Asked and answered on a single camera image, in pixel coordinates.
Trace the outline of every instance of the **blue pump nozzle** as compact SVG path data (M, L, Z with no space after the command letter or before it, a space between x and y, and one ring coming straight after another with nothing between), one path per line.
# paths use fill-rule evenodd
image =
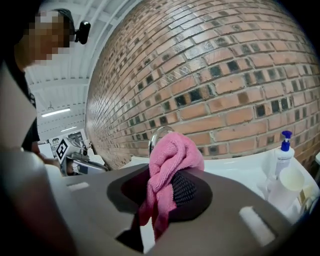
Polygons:
M285 137L285 139L284 141L282 141L281 150L286 152L286 151L289 151L290 149L289 139L291 139L292 132L289 130L284 130L282 132L282 135Z

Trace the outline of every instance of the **white bottle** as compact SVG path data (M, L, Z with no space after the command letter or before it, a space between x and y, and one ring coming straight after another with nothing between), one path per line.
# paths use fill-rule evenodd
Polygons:
M275 156L275 178L278 179L278 176L283 168L289 167L291 159L295 155L295 151L290 147L289 139L291 138L292 132L289 130L285 130L282 132L285 139L281 144L280 148L276 148L274 150Z

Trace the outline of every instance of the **ceiling light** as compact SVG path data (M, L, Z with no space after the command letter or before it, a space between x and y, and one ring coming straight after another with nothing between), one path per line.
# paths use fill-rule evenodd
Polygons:
M52 115L55 115L55 114L60 114L60 113L63 113L63 112L67 112L67 111L70 111L70 108L61 109L61 110L54 111L54 112L51 112L51 113L43 114L41 116L43 118L45 118L45 117L49 117L49 116L52 116Z
M64 132L64 131L67 131L67 130L70 130L70 129L73 129L73 128L76 128L76 126L72 126L72 127L70 127L70 128L64 129L64 130L62 130L61 132Z

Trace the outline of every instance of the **pink cloth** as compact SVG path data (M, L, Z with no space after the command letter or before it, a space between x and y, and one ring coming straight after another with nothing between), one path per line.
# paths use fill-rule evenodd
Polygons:
M177 208L171 179L184 168L205 169L203 156L188 137L170 132L158 141L150 155L150 179L147 183L146 200L139 209L140 225L152 217L155 239L168 227L169 212Z

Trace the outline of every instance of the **pink towel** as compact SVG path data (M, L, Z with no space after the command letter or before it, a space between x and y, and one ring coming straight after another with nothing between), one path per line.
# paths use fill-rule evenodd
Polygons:
M150 155L150 179L147 183L146 200L139 209L140 225L152 217L155 239L168 227L169 212L177 208L171 179L184 168L205 168L204 159L195 143L188 137L170 132L158 141Z

